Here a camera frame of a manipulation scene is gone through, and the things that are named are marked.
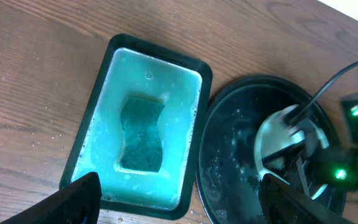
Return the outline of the mint plate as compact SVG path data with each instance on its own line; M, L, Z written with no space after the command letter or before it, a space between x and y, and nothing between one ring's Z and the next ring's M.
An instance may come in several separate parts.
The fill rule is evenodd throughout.
M284 150L288 146L301 143L305 139L303 131L296 133L293 136L288 135L288 130L278 120L279 117L286 115L298 105L291 105L283 110L271 114L260 126L255 137L254 144L254 161L258 172L258 179L261 181L265 174L272 174L278 177L286 184L290 184L283 177L280 177L277 172L264 165L262 159L272 156L273 153Z

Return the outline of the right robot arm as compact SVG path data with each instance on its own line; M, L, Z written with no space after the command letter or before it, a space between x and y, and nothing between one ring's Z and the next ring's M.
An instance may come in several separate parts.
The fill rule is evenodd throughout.
M311 198L327 185L358 190L358 93L341 98L340 105L350 149L330 144L328 135L294 105L262 123L255 142L259 171Z

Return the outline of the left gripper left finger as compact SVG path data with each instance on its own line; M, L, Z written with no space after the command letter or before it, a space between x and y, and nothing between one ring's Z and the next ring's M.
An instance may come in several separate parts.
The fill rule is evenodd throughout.
M90 172L1 224L97 224L101 196L99 176Z

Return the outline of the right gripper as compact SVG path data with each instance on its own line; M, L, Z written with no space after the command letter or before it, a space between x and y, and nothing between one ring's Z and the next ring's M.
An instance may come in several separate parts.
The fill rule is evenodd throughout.
M315 183L311 176L313 171L311 160L322 149L318 128L312 121L304 119L293 129L288 130L288 135L293 136L300 131L305 135L301 143L273 153L272 156L264 159L264 165L277 172L294 189L307 196L320 196L322 185Z

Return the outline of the green yellow sponge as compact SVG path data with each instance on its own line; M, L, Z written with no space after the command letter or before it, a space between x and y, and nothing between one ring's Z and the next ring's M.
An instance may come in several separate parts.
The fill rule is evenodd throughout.
M165 105L143 98L129 97L120 119L124 134L121 167L142 172L158 172L162 166L162 140L158 119Z

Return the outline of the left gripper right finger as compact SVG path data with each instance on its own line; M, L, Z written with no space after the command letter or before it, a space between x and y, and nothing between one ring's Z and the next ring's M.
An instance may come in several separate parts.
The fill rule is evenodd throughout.
M272 174L265 174L259 187L260 206L271 224L353 224Z

